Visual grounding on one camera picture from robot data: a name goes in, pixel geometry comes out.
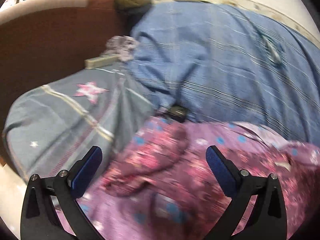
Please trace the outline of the black small device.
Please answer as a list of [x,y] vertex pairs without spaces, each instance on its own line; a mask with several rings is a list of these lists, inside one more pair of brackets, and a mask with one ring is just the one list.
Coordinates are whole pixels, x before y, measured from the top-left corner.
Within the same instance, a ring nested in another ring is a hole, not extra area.
[[187,119],[188,109],[180,105],[173,105],[170,109],[163,113],[163,116],[168,120],[183,123]]

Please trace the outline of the blue plaid quilt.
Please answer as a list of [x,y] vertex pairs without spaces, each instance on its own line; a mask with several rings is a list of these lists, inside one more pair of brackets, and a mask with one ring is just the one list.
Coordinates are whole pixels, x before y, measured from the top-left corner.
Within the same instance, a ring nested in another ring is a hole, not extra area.
[[319,145],[319,49],[266,16],[224,4],[155,5],[132,29],[126,65],[155,109],[265,125]]

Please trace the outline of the maroon floral patterned garment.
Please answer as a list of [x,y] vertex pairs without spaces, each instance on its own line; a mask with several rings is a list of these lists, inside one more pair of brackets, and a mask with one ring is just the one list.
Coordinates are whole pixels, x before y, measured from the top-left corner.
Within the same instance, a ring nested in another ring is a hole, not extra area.
[[319,207],[319,148],[247,122],[151,118],[78,204],[105,239],[201,239],[230,202],[206,162],[215,145],[239,169],[278,175],[294,234]]

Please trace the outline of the dark red headboard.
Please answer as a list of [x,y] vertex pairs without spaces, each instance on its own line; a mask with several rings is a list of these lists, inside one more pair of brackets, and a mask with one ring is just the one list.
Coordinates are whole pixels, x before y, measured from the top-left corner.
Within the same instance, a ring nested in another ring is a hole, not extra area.
[[1,122],[23,93],[61,79],[125,31],[113,0],[28,0],[1,12]]

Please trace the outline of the beige flat box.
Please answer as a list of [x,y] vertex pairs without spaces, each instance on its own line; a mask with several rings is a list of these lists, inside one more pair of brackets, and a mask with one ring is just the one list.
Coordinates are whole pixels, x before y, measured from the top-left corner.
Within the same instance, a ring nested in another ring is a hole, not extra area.
[[86,59],[85,60],[85,68],[86,69],[100,68],[103,66],[113,64],[114,62],[117,62],[118,60],[119,60],[118,55],[98,56],[98,57],[94,57],[91,59]]

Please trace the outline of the small lilac crumpled cloth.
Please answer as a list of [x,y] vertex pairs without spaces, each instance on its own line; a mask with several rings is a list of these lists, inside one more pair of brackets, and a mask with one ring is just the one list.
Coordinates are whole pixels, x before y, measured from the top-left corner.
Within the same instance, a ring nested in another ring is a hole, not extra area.
[[106,42],[106,49],[101,56],[117,56],[122,62],[133,59],[133,52],[139,42],[131,36],[114,36]]

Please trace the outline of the grey star pillow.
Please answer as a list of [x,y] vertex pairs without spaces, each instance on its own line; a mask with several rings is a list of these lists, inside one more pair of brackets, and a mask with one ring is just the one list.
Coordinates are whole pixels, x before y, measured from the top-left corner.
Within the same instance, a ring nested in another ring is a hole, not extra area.
[[101,175],[153,113],[148,91],[121,63],[84,69],[20,96],[3,139],[20,177],[51,177],[70,169],[92,146]]

